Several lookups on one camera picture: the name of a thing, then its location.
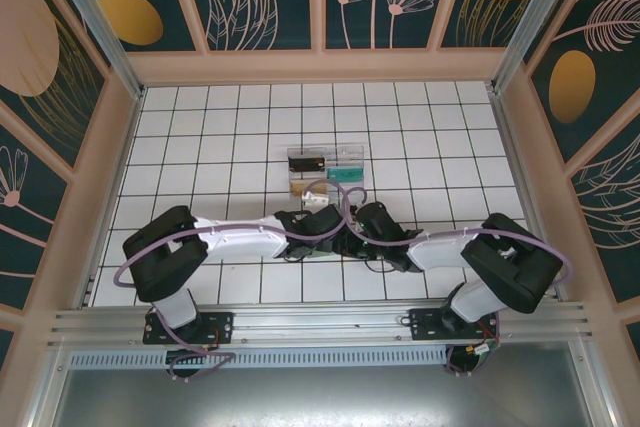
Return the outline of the green circuit board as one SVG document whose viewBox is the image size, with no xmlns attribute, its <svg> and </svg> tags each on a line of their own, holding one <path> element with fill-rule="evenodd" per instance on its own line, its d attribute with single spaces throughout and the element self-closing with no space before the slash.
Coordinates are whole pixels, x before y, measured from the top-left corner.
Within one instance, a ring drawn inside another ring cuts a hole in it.
<svg viewBox="0 0 640 427">
<path fill-rule="evenodd" d="M 484 342 L 474 345 L 471 353 L 478 358 L 480 363 L 486 361 L 489 355 L 500 347 L 500 342 L 496 339 L 485 340 Z"/>
</svg>

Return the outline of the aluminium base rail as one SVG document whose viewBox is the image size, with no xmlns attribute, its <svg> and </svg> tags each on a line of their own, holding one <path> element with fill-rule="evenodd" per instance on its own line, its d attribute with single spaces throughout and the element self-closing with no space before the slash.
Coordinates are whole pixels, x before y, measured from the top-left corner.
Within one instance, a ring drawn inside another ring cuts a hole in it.
<svg viewBox="0 0 640 427">
<path fill-rule="evenodd" d="M 440 299 L 201 306 L 201 313 L 234 314 L 232 348 L 391 346 L 411 342 L 400 319 L 411 309 L 437 308 Z M 47 345 L 66 349 L 142 347 L 145 307 L 59 311 Z M 579 302 L 543 300 L 532 314 L 499 313 L 500 341 L 590 340 L 593 330 Z"/>
</svg>

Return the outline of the grey metal panel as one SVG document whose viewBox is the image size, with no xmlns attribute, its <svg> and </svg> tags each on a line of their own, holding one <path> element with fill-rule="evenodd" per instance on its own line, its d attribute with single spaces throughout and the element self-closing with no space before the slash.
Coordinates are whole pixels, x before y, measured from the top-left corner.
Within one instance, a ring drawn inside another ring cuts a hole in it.
<svg viewBox="0 0 640 427">
<path fill-rule="evenodd" d="M 611 427 L 574 375 L 455 377 L 440 366 L 71 371 L 37 427 Z"/>
</svg>

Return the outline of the gold credit card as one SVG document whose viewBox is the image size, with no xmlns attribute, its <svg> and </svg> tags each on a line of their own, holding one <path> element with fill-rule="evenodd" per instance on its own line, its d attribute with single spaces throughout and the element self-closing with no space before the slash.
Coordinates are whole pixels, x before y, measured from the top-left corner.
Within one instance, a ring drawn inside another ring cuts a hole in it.
<svg viewBox="0 0 640 427">
<path fill-rule="evenodd" d="M 324 183 L 314 183 L 309 179 L 294 179 L 289 183 L 290 193 L 295 197 L 302 197 L 307 191 L 314 195 L 325 195 L 327 187 Z"/>
</svg>

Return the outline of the clear acrylic card holder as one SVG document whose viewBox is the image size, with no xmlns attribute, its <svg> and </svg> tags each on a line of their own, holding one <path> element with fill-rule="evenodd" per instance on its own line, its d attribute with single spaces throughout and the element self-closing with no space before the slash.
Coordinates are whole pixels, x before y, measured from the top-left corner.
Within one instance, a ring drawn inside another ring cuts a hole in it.
<svg viewBox="0 0 640 427">
<path fill-rule="evenodd" d="M 291 147 L 287 149 L 287 167 L 289 157 L 298 156 L 322 156 L 325 158 L 325 171 L 324 172 L 311 172 L 311 173 L 292 173 L 288 171 L 289 183 L 294 179 L 309 179 L 314 183 L 324 183 L 327 187 L 327 193 L 332 202 L 337 202 L 341 198 L 341 193 L 334 186 L 334 184 L 340 185 L 344 190 L 349 190 L 355 187 L 364 187 L 365 180 L 365 158 L 364 147 L 357 144 L 318 144 L 307 147 Z M 363 181 L 359 183 L 336 183 L 327 178 L 327 170 L 329 167 L 344 166 L 344 167 L 362 167 L 364 169 Z"/>
</svg>

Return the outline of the teal credit card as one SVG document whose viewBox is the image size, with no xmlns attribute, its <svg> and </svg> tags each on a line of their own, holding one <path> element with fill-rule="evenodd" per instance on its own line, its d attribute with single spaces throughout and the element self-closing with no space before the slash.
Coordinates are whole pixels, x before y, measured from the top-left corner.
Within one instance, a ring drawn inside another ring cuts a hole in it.
<svg viewBox="0 0 640 427">
<path fill-rule="evenodd" d="M 362 167 L 329 167 L 327 178 L 336 183 L 359 183 L 363 181 L 364 169 Z"/>
</svg>

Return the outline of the aluminium frame post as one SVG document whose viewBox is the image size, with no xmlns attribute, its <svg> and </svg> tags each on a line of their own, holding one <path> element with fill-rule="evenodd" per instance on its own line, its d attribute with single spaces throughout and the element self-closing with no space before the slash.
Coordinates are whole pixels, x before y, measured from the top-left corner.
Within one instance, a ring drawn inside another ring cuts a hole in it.
<svg viewBox="0 0 640 427">
<path fill-rule="evenodd" d="M 88 28 L 94 34 L 128 93 L 134 100 L 139 100 L 142 93 L 142 84 L 97 0 L 72 1 L 85 18 Z"/>
<path fill-rule="evenodd" d="M 499 95 L 520 67 L 537 34 L 543 29 L 558 0 L 530 0 L 490 82 L 488 93 Z"/>
</svg>

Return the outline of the black credit card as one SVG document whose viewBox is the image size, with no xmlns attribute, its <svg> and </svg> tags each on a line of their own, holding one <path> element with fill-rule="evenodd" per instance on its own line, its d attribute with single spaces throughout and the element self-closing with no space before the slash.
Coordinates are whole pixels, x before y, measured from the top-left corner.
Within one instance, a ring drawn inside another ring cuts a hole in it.
<svg viewBox="0 0 640 427">
<path fill-rule="evenodd" d="M 322 156 L 289 157 L 288 168 L 292 173 L 324 172 L 325 158 Z"/>
</svg>

